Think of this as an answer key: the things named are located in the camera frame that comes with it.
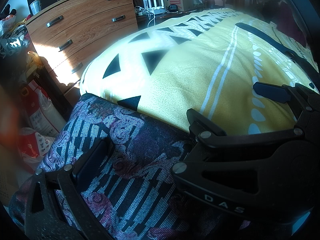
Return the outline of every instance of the dark red cloth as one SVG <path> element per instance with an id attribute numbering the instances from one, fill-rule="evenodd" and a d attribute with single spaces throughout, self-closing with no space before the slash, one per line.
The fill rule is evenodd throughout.
<path id="1" fill-rule="evenodd" d="M 293 38 L 295 41 L 299 42 L 303 47 L 306 47 L 306 38 L 304 37 L 304 34 L 302 33 L 298 25 L 296 24 L 290 6 L 285 2 L 282 2 L 280 4 L 277 19 L 277 29 L 279 31 Z"/>

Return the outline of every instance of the clothes pile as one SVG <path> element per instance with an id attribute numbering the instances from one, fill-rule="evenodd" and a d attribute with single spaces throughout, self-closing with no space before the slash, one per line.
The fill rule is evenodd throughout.
<path id="1" fill-rule="evenodd" d="M 10 4 L 8 4 L 1 13 L 1 33 L 0 33 L 0 54 L 3 58 L 12 56 L 15 53 L 20 53 L 22 47 L 27 47 L 30 43 L 25 39 L 25 34 L 28 33 L 25 21 L 15 22 L 16 10 L 12 9 L 9 13 Z"/>

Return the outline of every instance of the black strap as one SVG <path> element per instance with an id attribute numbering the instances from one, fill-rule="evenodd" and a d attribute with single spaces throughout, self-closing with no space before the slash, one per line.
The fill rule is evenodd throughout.
<path id="1" fill-rule="evenodd" d="M 293 51 L 292 49 L 288 49 L 287 47 L 283 46 L 279 42 L 276 42 L 273 38 L 271 38 L 270 36 L 268 36 L 267 34 L 258 30 L 255 27 L 252 27 L 252 26 L 244 24 L 244 23 L 237 23 L 236 26 L 258 36 L 259 38 L 261 38 L 264 41 L 266 41 L 267 43 L 269 43 L 271 46 L 275 47 L 281 53 L 283 53 L 284 55 L 286 55 L 286 56 L 290 57 L 292 60 L 294 60 L 303 69 L 303 71 L 308 75 L 308 77 L 311 79 L 311 81 L 316 86 L 316 88 L 318 90 L 320 90 L 319 73 L 317 72 L 317 70 L 314 69 L 314 67 L 306 59 L 299 57 L 295 51 Z"/>

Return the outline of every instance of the white cable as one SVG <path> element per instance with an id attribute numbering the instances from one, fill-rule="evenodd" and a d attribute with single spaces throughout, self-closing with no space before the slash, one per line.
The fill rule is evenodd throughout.
<path id="1" fill-rule="evenodd" d="M 145 8 L 142 8 L 142 7 L 140 7 L 140 6 L 136 6 L 135 8 L 136 8 L 138 11 L 144 11 L 145 14 L 148 15 L 149 20 L 151 19 L 151 15 L 153 15 L 153 19 L 149 21 L 147 27 L 149 27 L 149 24 L 150 24 L 152 21 L 154 22 L 153 26 L 156 25 L 156 16 L 155 16 L 155 14 L 154 14 L 153 12 L 151 12 L 151 11 L 145 9 Z"/>
<path id="2" fill-rule="evenodd" d="M 153 26 L 155 26 L 156 25 L 156 16 L 155 15 L 153 15 L 153 19 L 148 23 L 148 28 L 149 28 L 149 24 L 152 22 L 152 21 L 154 21 L 154 24 L 153 24 Z"/>

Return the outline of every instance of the metal screw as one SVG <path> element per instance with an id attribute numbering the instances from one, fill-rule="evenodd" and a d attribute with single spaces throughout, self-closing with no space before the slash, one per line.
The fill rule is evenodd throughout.
<path id="1" fill-rule="evenodd" d="M 295 135 L 302 135 L 303 134 L 303 131 L 300 128 L 294 128 L 293 132 Z"/>
<path id="2" fill-rule="evenodd" d="M 72 165 L 71 165 L 71 164 L 64 165 L 64 166 L 63 166 L 63 169 L 64 169 L 65 171 L 70 171 L 70 170 L 72 169 Z"/>
<path id="3" fill-rule="evenodd" d="M 42 169 L 36 169 L 35 174 L 36 174 L 36 175 L 39 175 L 41 172 L 42 172 Z"/>
<path id="4" fill-rule="evenodd" d="M 176 163 L 172 166 L 172 171 L 175 174 L 183 173 L 187 169 L 187 165 L 183 162 Z"/>
<path id="5" fill-rule="evenodd" d="M 202 139 L 207 139 L 207 138 L 209 138 L 210 136 L 211 136 L 211 132 L 209 132 L 209 131 L 204 131 L 204 132 L 200 133 L 200 137 L 201 137 Z"/>

